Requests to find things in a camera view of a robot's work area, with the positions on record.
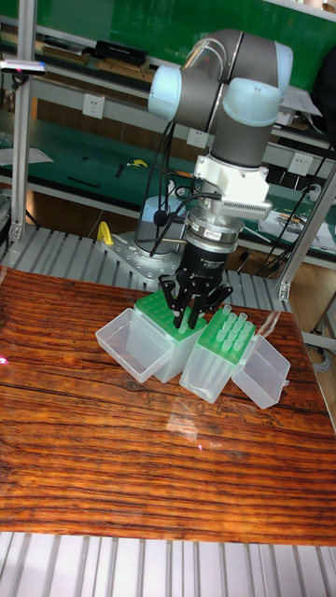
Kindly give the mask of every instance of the workbench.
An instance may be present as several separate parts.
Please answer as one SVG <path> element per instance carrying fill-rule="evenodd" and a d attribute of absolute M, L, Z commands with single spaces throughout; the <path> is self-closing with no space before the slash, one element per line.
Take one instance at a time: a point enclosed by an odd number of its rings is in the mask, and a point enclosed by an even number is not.
<path fill-rule="evenodd" d="M 14 115 L 0 111 L 0 131 L 12 134 L 13 128 Z M 149 168 L 154 159 L 153 151 L 33 118 L 30 146 L 41 149 L 54 162 L 29 164 L 29 189 L 114 213 L 131 217 L 139 216 Z M 127 166 L 128 163 L 139 158 L 148 164 L 148 168 Z M 121 164 L 123 170 L 120 176 L 116 177 Z M 192 174 L 194 164 L 187 160 L 170 158 L 170 168 Z M 0 167 L 0 182 L 11 184 L 11 175 L 11 166 Z M 189 182 L 182 176 L 173 175 L 171 178 L 178 185 Z M 155 168 L 148 196 L 158 194 L 159 180 L 160 170 Z M 275 209 L 291 211 L 300 196 L 299 191 L 270 185 L 268 199 Z M 313 204 L 305 198 L 298 214 L 309 215 L 312 208 Z M 248 228 L 258 231 L 256 220 L 246 220 L 245 223 Z M 327 223 L 332 239 L 336 242 L 336 207 L 329 210 Z M 266 234 L 264 236 L 271 241 L 274 240 L 273 236 Z M 240 235 L 239 244 L 266 252 L 271 246 L 246 230 L 243 230 Z M 288 246 L 287 241 L 281 241 L 275 254 Z M 308 252 L 305 261 L 336 268 L 335 254 L 316 249 Z"/>
<path fill-rule="evenodd" d="M 291 365 L 279 405 L 233 382 L 209 405 L 98 346 L 143 294 L 7 269 L 0 530 L 334 545 L 336 437 L 294 316 L 269 338 Z"/>

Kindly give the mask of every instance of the power outlet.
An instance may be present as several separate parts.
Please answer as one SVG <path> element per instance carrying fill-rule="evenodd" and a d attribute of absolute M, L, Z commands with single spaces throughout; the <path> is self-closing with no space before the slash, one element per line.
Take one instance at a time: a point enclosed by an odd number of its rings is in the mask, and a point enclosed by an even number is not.
<path fill-rule="evenodd" d="M 101 95 L 90 95 L 89 93 L 85 93 L 83 114 L 85 114 L 85 116 L 91 116 L 92 118 L 102 119 L 104 104 L 105 97 L 102 97 Z"/>
<path fill-rule="evenodd" d="M 207 132 L 196 131 L 196 129 L 190 129 L 187 137 L 187 143 L 189 146 L 205 148 L 209 135 Z"/>
<path fill-rule="evenodd" d="M 313 156 L 307 156 L 304 153 L 296 153 L 289 164 L 288 172 L 297 174 L 298 176 L 306 176 L 309 168 L 313 163 Z"/>

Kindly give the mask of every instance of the wood grain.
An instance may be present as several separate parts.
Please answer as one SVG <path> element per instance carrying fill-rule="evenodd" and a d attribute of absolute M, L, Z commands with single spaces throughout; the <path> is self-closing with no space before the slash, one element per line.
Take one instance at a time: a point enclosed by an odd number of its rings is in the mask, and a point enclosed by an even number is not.
<path fill-rule="evenodd" d="M 291 363 L 279 405 L 232 382 L 209 405 L 98 346 L 140 296 L 7 270 L 0 530 L 335 545 L 336 439 L 293 316 L 270 336 Z"/>

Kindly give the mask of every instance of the pipette tip box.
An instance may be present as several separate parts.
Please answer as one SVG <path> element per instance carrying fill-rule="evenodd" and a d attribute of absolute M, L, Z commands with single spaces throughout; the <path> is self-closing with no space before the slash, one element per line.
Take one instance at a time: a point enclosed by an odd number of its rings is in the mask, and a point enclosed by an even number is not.
<path fill-rule="evenodd" d="M 162 383 L 182 372 L 193 346 L 206 322 L 199 318 L 189 329 L 186 309 L 182 325 L 174 326 L 174 314 L 163 292 L 158 291 L 136 301 L 109 324 L 96 332 L 99 345 L 138 382 L 155 375 Z"/>
<path fill-rule="evenodd" d="M 246 315 L 237 317 L 230 306 L 217 311 L 198 338 L 180 385 L 210 404 L 229 379 L 261 409 L 276 404 L 290 364 L 262 336 Z"/>

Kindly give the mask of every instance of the green board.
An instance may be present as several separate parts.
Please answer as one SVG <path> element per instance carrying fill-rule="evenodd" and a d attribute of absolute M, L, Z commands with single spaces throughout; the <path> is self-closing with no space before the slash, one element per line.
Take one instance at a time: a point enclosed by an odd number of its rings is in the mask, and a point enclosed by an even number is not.
<path fill-rule="evenodd" d="M 16 19 L 18 6 L 19 0 L 0 0 L 0 15 Z M 176 63 L 200 37 L 238 29 L 290 46 L 291 84 L 307 90 L 336 44 L 336 22 L 263 0 L 39 0 L 37 23 L 93 40 L 110 37 Z"/>

